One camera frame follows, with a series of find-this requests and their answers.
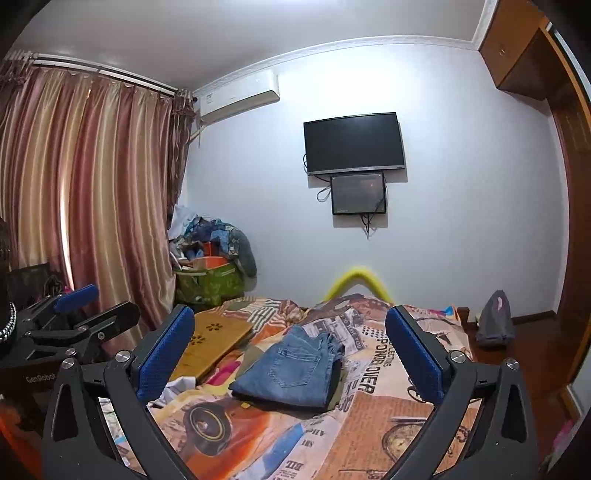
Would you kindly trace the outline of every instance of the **television screen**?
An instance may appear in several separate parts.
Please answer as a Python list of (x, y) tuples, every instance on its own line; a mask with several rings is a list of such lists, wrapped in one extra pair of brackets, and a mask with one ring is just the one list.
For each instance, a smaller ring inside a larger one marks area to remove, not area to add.
[(386, 184), (382, 172), (332, 176), (330, 194), (333, 215), (386, 213)]
[(308, 175), (404, 168), (395, 113), (306, 122), (304, 140)]

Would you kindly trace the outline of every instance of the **white air conditioner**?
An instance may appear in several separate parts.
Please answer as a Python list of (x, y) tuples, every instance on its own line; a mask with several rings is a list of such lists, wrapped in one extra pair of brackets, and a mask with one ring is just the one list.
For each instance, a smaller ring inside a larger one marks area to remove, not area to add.
[(279, 100), (279, 84), (272, 70), (230, 82), (200, 99), (205, 125)]

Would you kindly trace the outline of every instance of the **yellow arch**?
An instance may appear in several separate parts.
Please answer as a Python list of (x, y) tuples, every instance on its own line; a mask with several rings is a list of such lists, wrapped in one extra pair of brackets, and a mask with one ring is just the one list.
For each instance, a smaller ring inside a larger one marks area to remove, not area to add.
[(394, 303), (394, 301), (392, 300), (392, 298), (390, 298), (390, 295), (388, 295), (388, 292), (384, 288), (384, 285), (382, 284), (382, 282), (380, 282), (379, 278), (376, 277), (365, 267), (353, 267), (347, 273), (342, 275), (331, 287), (329, 292), (324, 297), (323, 301), (328, 301), (335, 298), (353, 280), (357, 280), (358, 278), (367, 283), (369, 289), (377, 298), (383, 301), (387, 301), (388, 303)]

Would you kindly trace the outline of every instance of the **screw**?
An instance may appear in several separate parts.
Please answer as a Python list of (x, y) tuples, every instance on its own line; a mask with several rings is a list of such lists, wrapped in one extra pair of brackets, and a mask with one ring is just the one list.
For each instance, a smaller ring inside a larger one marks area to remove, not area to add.
[(514, 358), (508, 358), (507, 360), (505, 360), (505, 362), (507, 363), (507, 366), (512, 370), (517, 370), (519, 368), (519, 362)]
[(462, 364), (466, 361), (466, 354), (459, 350), (452, 350), (449, 354), (449, 357), (457, 364)]
[(72, 368), (74, 366), (74, 364), (76, 363), (76, 361), (73, 358), (66, 358), (62, 363), (61, 363), (61, 367), (62, 368)]
[(117, 352), (117, 354), (115, 355), (115, 360), (117, 360), (120, 364), (123, 364), (127, 360), (129, 360), (130, 356), (131, 353), (129, 353), (127, 350), (121, 350), (120, 352)]

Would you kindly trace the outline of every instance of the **printed newspaper pattern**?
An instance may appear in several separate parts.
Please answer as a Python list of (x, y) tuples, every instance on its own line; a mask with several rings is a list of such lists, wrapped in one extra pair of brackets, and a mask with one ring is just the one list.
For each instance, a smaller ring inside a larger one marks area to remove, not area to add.
[[(337, 407), (321, 415), (271, 410), (232, 398), (228, 385), (205, 383), (152, 413), (171, 445), (201, 480), (373, 480), (382, 478), (411, 443), (433, 406), (417, 395), (385, 334), (390, 305), (349, 295), (309, 310), (301, 324), (309, 335), (331, 332), (345, 346), (345, 384)], [(455, 309), (407, 307), (448, 350), (470, 356)], [(285, 329), (260, 341), (281, 340)], [(439, 470), (452, 466), (478, 408), (471, 406)], [(126, 463), (142, 471), (125, 439)]]

